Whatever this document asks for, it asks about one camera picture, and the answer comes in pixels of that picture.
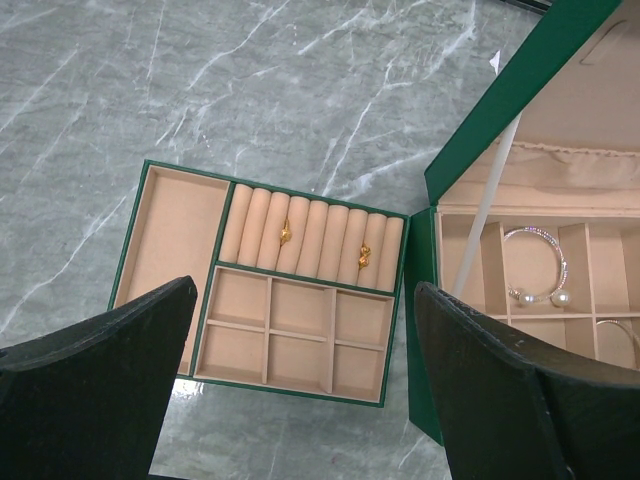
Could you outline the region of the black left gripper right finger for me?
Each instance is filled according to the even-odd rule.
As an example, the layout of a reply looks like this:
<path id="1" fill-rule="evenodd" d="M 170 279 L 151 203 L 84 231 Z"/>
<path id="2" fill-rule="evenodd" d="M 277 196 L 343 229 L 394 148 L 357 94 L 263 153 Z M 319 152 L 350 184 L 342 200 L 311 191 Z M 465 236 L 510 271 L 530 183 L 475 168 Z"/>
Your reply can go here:
<path id="1" fill-rule="evenodd" d="M 555 347 L 431 283 L 414 307 L 453 478 L 638 478 L 638 371 Z"/>

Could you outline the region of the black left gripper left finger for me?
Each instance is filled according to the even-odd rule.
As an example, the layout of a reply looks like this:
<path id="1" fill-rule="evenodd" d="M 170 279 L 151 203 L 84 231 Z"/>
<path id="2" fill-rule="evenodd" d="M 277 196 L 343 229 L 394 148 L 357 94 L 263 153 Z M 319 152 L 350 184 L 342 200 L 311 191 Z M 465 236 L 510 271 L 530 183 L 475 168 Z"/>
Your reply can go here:
<path id="1" fill-rule="evenodd" d="M 179 277 L 2 349 L 2 478 L 150 478 L 197 297 Z"/>

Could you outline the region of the green jewelry box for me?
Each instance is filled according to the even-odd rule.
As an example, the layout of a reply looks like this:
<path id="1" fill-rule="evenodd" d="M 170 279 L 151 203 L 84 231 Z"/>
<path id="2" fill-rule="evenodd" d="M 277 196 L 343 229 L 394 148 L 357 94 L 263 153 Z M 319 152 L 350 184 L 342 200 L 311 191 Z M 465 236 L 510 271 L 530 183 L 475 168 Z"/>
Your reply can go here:
<path id="1" fill-rule="evenodd" d="M 434 440 L 414 293 L 421 282 L 453 290 L 501 148 L 458 297 L 600 360 L 597 320 L 629 319 L 639 334 L 637 2 L 555 2 L 425 171 L 428 206 L 411 218 L 404 271 L 408 401 Z"/>

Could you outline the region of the green jewelry tray insert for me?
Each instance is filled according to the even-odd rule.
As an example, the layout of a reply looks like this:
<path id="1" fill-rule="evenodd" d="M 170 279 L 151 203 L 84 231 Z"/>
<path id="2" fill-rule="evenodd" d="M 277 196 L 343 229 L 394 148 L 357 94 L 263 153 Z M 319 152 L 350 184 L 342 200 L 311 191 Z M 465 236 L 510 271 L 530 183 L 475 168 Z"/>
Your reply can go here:
<path id="1" fill-rule="evenodd" d="M 147 160 L 109 304 L 190 276 L 179 377 L 380 407 L 408 227 L 398 213 Z"/>

